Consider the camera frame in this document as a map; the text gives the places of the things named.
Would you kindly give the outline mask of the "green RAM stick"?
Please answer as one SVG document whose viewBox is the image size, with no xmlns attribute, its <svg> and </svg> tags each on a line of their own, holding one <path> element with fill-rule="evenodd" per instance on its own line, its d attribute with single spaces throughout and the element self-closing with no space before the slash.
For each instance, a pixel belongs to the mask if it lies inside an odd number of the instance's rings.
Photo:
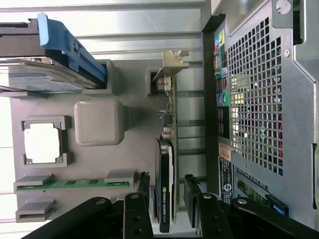
<svg viewBox="0 0 319 239">
<path fill-rule="evenodd" d="M 50 180 L 44 185 L 18 186 L 17 191 L 129 187 L 129 182 L 105 182 L 104 179 Z"/>
</svg>

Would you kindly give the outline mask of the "grey parts rack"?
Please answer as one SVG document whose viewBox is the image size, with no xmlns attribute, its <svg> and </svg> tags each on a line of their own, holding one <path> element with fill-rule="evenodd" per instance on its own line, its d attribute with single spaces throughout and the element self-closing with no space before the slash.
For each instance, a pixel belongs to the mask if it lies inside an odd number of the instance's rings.
<svg viewBox="0 0 319 239">
<path fill-rule="evenodd" d="M 49 94 L 39 98 L 12 99 L 12 133 L 15 178 L 23 184 L 43 184 L 48 179 L 104 179 L 111 170 L 149 172 L 155 180 L 156 138 L 163 126 L 159 112 L 164 97 L 150 94 L 149 77 L 162 67 L 161 60 L 108 61 L 111 84 L 103 90 Z M 110 126 L 110 107 L 115 103 L 124 115 L 119 117 L 125 130 L 116 145 L 82 146 L 76 132 L 104 137 Z M 25 121 L 66 117 L 68 130 L 62 141 L 71 155 L 67 166 L 34 166 L 24 162 Z"/>
</svg>

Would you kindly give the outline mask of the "silver CPU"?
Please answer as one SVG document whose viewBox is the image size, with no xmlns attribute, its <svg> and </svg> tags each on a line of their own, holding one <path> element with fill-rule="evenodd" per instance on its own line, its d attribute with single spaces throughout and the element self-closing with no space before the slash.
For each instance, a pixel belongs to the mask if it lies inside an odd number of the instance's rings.
<svg viewBox="0 0 319 239">
<path fill-rule="evenodd" d="M 26 158 L 32 163 L 53 163 L 61 156 L 59 130 L 26 129 L 24 146 Z"/>
</svg>

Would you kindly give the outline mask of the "hard disk in blue caddy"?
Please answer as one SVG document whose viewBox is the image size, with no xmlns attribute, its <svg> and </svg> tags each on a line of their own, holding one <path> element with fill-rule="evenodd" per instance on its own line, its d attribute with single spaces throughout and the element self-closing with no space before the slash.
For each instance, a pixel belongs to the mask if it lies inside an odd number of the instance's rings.
<svg viewBox="0 0 319 239">
<path fill-rule="evenodd" d="M 105 89 L 107 78 L 106 65 L 46 14 L 0 22 L 0 92 L 78 93 Z"/>
</svg>

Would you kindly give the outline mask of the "open grey PC case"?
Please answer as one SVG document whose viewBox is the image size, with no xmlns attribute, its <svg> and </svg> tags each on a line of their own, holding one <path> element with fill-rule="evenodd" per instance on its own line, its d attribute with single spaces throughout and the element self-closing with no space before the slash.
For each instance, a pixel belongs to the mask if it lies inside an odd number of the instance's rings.
<svg viewBox="0 0 319 239">
<path fill-rule="evenodd" d="M 319 0 L 204 0 L 206 182 L 236 238 L 319 239 Z"/>
</svg>

